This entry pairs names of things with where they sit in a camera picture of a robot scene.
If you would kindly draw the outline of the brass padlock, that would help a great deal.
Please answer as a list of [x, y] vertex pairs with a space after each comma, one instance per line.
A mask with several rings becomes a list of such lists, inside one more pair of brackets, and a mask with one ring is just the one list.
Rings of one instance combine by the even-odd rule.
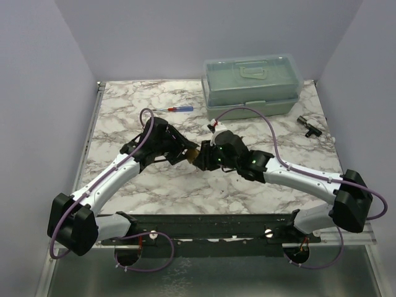
[[186, 150], [186, 153], [184, 154], [186, 157], [186, 160], [190, 163], [193, 164], [193, 162], [196, 160], [196, 158], [199, 156], [200, 151], [197, 150], [196, 148], [190, 148]]

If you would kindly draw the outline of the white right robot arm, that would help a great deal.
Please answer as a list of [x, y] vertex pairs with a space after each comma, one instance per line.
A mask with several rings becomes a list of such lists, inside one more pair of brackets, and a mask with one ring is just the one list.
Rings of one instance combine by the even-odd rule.
[[317, 207], [293, 211], [284, 230], [286, 238], [294, 243], [313, 231], [333, 226], [360, 233], [368, 219], [372, 195], [364, 190], [359, 173], [326, 173], [283, 165], [269, 152], [248, 149], [242, 138], [229, 130], [203, 141], [192, 163], [202, 171], [234, 170], [248, 181], [290, 187], [323, 200]]

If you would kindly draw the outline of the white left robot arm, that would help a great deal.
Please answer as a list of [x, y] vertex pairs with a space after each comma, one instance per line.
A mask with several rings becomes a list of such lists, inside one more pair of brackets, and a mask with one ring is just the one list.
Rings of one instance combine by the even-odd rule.
[[124, 144], [111, 164], [86, 186], [71, 195], [58, 194], [52, 203], [47, 234], [50, 244], [62, 244], [78, 256], [86, 254], [98, 241], [118, 238], [123, 244], [136, 240], [134, 219], [118, 212], [99, 213], [111, 197], [156, 158], [175, 165], [197, 148], [175, 127], [158, 117], [150, 118], [142, 133]]

